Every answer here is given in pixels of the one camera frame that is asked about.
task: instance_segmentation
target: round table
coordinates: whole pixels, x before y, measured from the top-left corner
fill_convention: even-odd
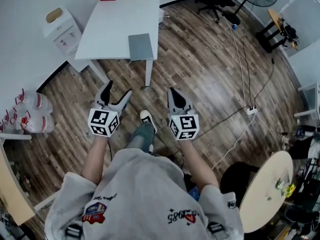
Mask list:
[[[280,209],[285,197],[275,188],[280,178],[292,181],[293,162],[286,151],[279,151],[269,157],[260,167],[240,205],[240,217],[245,233],[251,233],[268,223]]]

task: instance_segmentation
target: white cable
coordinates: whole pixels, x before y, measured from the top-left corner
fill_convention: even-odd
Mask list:
[[[224,17],[224,19],[225,19],[226,24],[227,24],[228,27],[229,27],[230,33],[231,33],[231,35],[232,35],[232,37],[233,37],[233,41],[234,41],[234,44],[235,44],[236,52],[238,53],[238,58],[239,58],[239,63],[240,63],[240,69],[241,69],[241,74],[242,74],[243,102],[244,102],[244,106],[246,106],[247,104],[246,104],[246,96],[245,96],[244,71],[243,71],[242,65],[241,65],[241,59],[240,59],[240,55],[239,55],[239,51],[238,51],[238,46],[237,46],[237,43],[236,43],[236,39],[235,39],[235,37],[234,37],[234,34],[232,33],[232,30],[231,30],[231,28],[230,28],[230,25],[229,25],[229,23],[228,23],[228,21],[227,21],[227,18]]]
[[[264,127],[267,128],[268,131],[271,133],[271,135],[272,135],[272,137],[274,138],[275,143],[277,144],[279,150],[281,150],[281,148],[280,148],[280,146],[279,146],[279,143],[278,143],[276,137],[274,136],[274,134],[272,133],[272,131],[270,131],[270,129],[266,126],[266,124],[264,123],[264,121],[261,120],[260,116],[257,115],[257,117],[258,117],[258,119],[260,120],[260,122],[264,125]]]
[[[239,140],[242,138],[242,136],[245,134],[245,132],[246,132],[246,130],[248,129],[249,125],[251,125],[252,122],[255,120],[256,114],[257,114],[257,113],[254,113],[251,122],[244,128],[242,134],[241,134],[240,137],[235,141],[233,147],[230,148],[230,149],[224,154],[224,156],[211,168],[211,170],[213,170],[213,169],[227,156],[227,154],[228,154],[231,150],[233,150],[233,149],[235,148],[235,146],[237,145],[238,141],[239,141]]]

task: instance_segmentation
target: power strip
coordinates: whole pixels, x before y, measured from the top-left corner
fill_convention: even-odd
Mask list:
[[[250,115],[253,115],[253,114],[255,114],[255,113],[257,113],[258,112],[258,110],[257,110],[257,107],[249,107],[249,108],[247,108],[246,110],[245,110],[245,112],[246,112],[246,114],[248,115],[248,116],[250,116]]]

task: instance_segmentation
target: gray sweatshirt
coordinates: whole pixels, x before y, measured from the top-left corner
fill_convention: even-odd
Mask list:
[[[45,221],[48,240],[243,240],[235,194],[203,188],[199,201],[187,192],[183,172],[166,157],[137,148],[118,151],[97,186],[68,172]]]

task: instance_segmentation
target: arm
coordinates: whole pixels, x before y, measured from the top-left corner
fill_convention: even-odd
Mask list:
[[[201,192],[206,185],[214,185],[219,188],[214,172],[199,155],[191,141],[180,140],[178,143],[181,147],[186,166],[191,173],[192,180],[196,184],[199,192]]]
[[[81,176],[87,180],[99,184],[104,168],[104,158],[109,138],[94,136],[92,146],[82,168]]]

